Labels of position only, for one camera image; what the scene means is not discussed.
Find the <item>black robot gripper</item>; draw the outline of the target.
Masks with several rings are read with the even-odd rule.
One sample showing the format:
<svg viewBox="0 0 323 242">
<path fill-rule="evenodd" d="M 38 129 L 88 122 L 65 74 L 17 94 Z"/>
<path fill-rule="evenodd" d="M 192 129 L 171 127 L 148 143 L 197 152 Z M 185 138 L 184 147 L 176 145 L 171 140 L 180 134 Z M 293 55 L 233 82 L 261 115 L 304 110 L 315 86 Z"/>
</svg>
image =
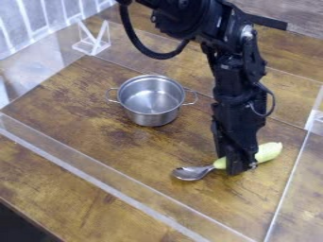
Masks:
<svg viewBox="0 0 323 242">
<path fill-rule="evenodd" d="M 217 156 L 225 156 L 225 172 L 236 176 L 257 167 L 256 133 L 275 106 L 265 109 L 267 96 L 273 93 L 261 84 L 265 60 L 257 46 L 257 32 L 245 25 L 239 38 L 239 49 L 203 45 L 215 76 L 211 131 Z"/>
</svg>

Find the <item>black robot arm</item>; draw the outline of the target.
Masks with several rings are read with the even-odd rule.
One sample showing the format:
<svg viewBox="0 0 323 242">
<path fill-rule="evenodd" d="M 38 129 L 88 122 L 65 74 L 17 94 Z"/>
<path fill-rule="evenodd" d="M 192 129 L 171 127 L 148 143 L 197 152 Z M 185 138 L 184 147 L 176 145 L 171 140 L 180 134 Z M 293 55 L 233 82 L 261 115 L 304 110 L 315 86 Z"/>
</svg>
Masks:
<svg viewBox="0 0 323 242">
<path fill-rule="evenodd" d="M 216 152 L 225 159 L 227 174 L 241 174 L 260 163 L 257 131 L 275 108 L 275 95 L 261 83 L 265 60 L 251 15 L 225 0 L 116 1 L 127 36 L 145 56 L 167 60 L 181 53 L 189 42 L 200 44 L 216 81 L 211 126 Z M 159 53 L 141 43 L 129 20 L 132 3 L 152 10 L 155 27 L 180 40 L 173 51 Z"/>
</svg>

